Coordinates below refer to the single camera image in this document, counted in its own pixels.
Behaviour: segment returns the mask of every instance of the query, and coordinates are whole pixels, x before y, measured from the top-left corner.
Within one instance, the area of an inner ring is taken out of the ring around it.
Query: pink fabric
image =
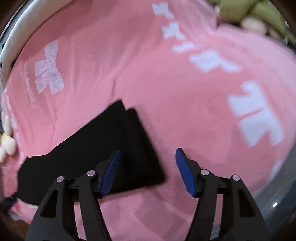
[[[17,190],[25,156],[49,153],[122,99],[137,110],[167,180],[100,201],[111,237],[184,240],[197,200],[186,193],[176,149],[215,175],[239,174],[251,191],[261,188],[295,140],[295,76],[288,49],[216,28],[201,0],[171,0],[168,10],[157,0],[77,0],[32,36],[2,96],[19,144],[2,166],[5,194]],[[261,113],[269,118],[252,123]],[[14,207],[28,223],[35,210]]]

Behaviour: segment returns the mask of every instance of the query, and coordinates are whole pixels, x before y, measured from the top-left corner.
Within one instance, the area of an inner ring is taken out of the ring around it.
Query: green fabric
[[[221,0],[220,16],[239,23],[259,0]]]
[[[212,4],[220,3],[220,16],[232,23],[240,23],[247,15],[261,19],[274,27],[282,37],[288,36],[293,45],[296,39],[287,30],[285,20],[276,7],[268,0],[207,0]]]
[[[212,4],[220,4],[221,0],[207,0],[207,2]]]
[[[279,31],[281,35],[285,36],[285,20],[275,6],[270,2],[258,2],[250,11],[250,15],[270,24]]]

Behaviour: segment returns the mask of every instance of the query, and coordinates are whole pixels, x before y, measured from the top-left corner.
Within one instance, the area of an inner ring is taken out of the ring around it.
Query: white bow print
[[[36,80],[36,89],[40,94],[49,83],[50,92],[55,94],[56,92],[64,88],[64,81],[56,68],[57,50],[59,48],[59,41],[54,40],[45,47],[46,60],[41,60],[35,63],[35,76],[39,76]]]

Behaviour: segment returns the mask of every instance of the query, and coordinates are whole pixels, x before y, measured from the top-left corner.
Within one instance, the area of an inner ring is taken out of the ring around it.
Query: white print on fabric
[[[167,19],[174,19],[174,15],[168,10],[168,2],[152,4],[152,9],[156,16],[164,15]]]
[[[238,123],[247,145],[255,146],[266,133],[269,133],[272,146],[279,144],[284,139],[283,129],[268,106],[260,86],[255,81],[247,81],[242,84],[242,89],[248,95],[231,95],[228,104],[235,117],[253,113]]]
[[[11,106],[10,106],[10,103],[9,103],[9,97],[8,97],[7,94],[5,95],[5,100],[6,100],[6,107],[7,107],[7,109],[11,110]]]
[[[30,89],[30,77],[28,77],[28,62],[26,61],[24,63],[24,75],[25,77],[23,77],[22,73],[21,73],[21,77],[22,77],[22,84],[24,86],[24,90],[27,92],[28,96],[29,96],[29,99],[30,99],[30,103],[31,103],[31,108],[34,108],[35,105],[34,105],[34,102],[35,102],[35,99],[32,95],[32,91]]]
[[[169,11],[168,2],[160,2],[159,4],[152,4],[153,12],[156,16],[165,15],[167,19],[174,18]],[[175,37],[177,40],[186,40],[186,35],[179,30],[178,22],[169,22],[168,26],[162,26],[162,33],[164,39]],[[188,51],[194,51],[202,46],[195,45],[194,42],[183,42],[180,45],[174,45],[172,50],[174,53],[181,54]],[[199,54],[192,54],[189,56],[189,61],[193,63],[201,72],[207,73],[218,67],[221,67],[224,72],[236,73],[242,70],[238,66],[222,57],[216,50],[205,50]]]
[[[181,45],[174,45],[172,47],[172,50],[175,53],[185,53],[187,51],[196,50],[198,48],[200,48],[200,46],[195,45],[194,42],[184,42]]]
[[[59,48],[59,41],[55,40],[45,47],[46,60],[41,60],[35,63],[35,76],[39,76],[36,80],[36,89],[40,94],[49,84],[52,94],[64,88],[64,80],[56,68],[56,57]]]
[[[15,117],[13,115],[11,115],[10,123],[11,123],[11,127],[13,129],[16,129],[17,128],[17,123],[15,122]]]
[[[16,132],[15,135],[14,135],[14,137],[15,137],[15,139],[17,141],[17,144],[19,146],[21,146],[22,144],[20,143],[20,134],[18,132]]]
[[[209,72],[217,67],[221,67],[225,72],[240,72],[242,68],[219,56],[216,50],[205,50],[200,54],[190,55],[189,60],[202,72]]]
[[[170,22],[168,26],[162,26],[163,37],[165,39],[176,37],[177,40],[184,40],[186,36],[179,31],[178,22]]]

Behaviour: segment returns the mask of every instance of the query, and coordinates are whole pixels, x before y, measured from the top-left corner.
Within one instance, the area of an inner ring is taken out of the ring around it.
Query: folded black cloth
[[[27,158],[18,172],[22,201],[39,205],[58,176],[80,177],[109,159],[113,150],[122,154],[121,165],[110,193],[118,193],[164,181],[164,173],[134,109],[122,101],[59,144],[49,154]]]

